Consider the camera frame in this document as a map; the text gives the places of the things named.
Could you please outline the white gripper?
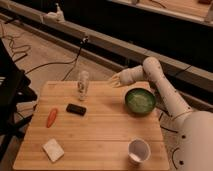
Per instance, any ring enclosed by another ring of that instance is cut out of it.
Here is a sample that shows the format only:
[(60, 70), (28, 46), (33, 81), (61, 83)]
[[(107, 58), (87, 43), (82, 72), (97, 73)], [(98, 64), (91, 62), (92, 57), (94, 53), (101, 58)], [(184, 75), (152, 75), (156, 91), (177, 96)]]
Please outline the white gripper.
[(114, 88), (118, 88), (121, 85), (127, 86), (133, 84), (132, 75), (129, 69), (125, 69), (118, 74), (113, 75), (109, 80), (108, 84)]

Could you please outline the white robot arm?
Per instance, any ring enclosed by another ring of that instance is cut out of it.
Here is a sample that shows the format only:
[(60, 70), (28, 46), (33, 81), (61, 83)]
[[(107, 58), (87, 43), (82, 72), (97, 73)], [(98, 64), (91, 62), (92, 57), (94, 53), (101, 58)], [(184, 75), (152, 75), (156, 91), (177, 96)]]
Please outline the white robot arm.
[(154, 83), (178, 128), (177, 170), (213, 171), (213, 113), (193, 110), (168, 81), (155, 57), (114, 74), (109, 83), (118, 88), (142, 80)]

